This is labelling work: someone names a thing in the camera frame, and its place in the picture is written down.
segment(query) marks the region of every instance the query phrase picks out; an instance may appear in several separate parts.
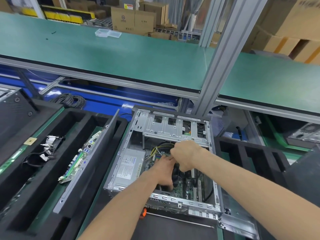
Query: coiled black cable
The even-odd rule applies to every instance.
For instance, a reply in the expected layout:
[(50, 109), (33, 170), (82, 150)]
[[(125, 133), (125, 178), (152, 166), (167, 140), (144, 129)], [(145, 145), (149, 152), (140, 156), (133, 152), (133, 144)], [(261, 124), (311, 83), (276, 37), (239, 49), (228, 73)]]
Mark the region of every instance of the coiled black cable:
[(83, 109), (86, 105), (86, 100), (80, 95), (72, 95), (71, 93), (63, 93), (50, 100), (53, 103), (66, 105), (69, 108)]

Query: open computer chassis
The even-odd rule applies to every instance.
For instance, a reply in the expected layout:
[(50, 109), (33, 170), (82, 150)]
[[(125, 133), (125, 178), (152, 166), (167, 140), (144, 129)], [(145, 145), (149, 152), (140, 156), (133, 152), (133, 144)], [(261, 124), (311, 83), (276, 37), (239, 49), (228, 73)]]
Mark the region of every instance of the open computer chassis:
[[(110, 174), (104, 185), (104, 190), (108, 190), (111, 197), (125, 189), (134, 182), (143, 171), (148, 169), (146, 165), (146, 155), (150, 155), (148, 146), (154, 141), (180, 142), (184, 140), (194, 140), (203, 148), (215, 153), (213, 133), (215, 125), (211, 125), (210, 119), (199, 118), (185, 114), (155, 110), (153, 108), (133, 108), (134, 115), (128, 127), (117, 156), (111, 167)], [(177, 197), (168, 192), (154, 190), (146, 202), (146, 207), (166, 210), (177, 214), (185, 214), (193, 217), (206, 218), (216, 221), (222, 229), (232, 231), (236, 234), (259, 239), (257, 223), (240, 205), (237, 206), (237, 215), (231, 216), (229, 209), (224, 208), (223, 199), (227, 199), (226, 193), (221, 187), (208, 178), (206, 184), (210, 186), (203, 188), (204, 196), (208, 196), (213, 189), (213, 193), (208, 203), (204, 203), (203, 197)]]

